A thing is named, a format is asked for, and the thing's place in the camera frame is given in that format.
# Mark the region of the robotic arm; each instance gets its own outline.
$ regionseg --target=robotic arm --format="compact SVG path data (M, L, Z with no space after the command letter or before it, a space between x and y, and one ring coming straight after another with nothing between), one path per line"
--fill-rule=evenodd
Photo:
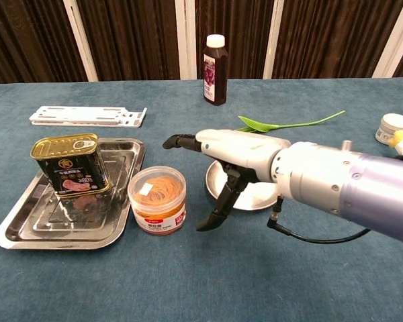
M163 147L203 152L217 159L228 176L198 231L219 227L249 182L273 182L280 197L269 227L275 226L285 197L403 241L403 161L352 152L351 144L291 144L261 134L206 129L195 136L172 136Z

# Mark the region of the small metal plate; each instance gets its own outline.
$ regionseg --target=small metal plate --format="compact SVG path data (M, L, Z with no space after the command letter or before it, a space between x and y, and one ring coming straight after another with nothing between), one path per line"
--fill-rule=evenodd
M217 199L227 182L227 174L222 170L221 164L215 161L206 173L206 186L210 194ZM277 199L276 184L267 182L249 183L240 194L235 209L259 210L275 204Z
M130 200L127 186L140 170L144 144L135 139L99 139L112 186L92 195L59 199L39 171L0 225L0 246L13 249L93 250L124 231Z

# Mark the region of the pull tab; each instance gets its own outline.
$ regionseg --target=pull tab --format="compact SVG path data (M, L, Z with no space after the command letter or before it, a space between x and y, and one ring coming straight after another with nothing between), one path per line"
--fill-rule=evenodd
M76 141L73 144L73 148L75 150L80 150L80 149L85 149L85 148L89 148L90 146L94 146L95 145L95 141L84 141L84 140L80 140L80 141Z

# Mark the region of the clear plastic jar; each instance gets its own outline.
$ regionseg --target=clear plastic jar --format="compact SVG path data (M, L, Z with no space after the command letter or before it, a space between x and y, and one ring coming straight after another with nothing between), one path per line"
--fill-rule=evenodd
M153 235L169 235L185 221L185 178L168 166L153 166L136 174L128 185L134 218Z

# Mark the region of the white jar lid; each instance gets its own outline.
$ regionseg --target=white jar lid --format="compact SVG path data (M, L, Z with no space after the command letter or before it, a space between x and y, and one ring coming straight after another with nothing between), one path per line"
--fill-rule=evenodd
M209 35L206 40L206 45L210 48L224 47L226 44L226 38L223 35Z
M383 126L393 131L403 129L403 115L389 113L382 117L381 123Z

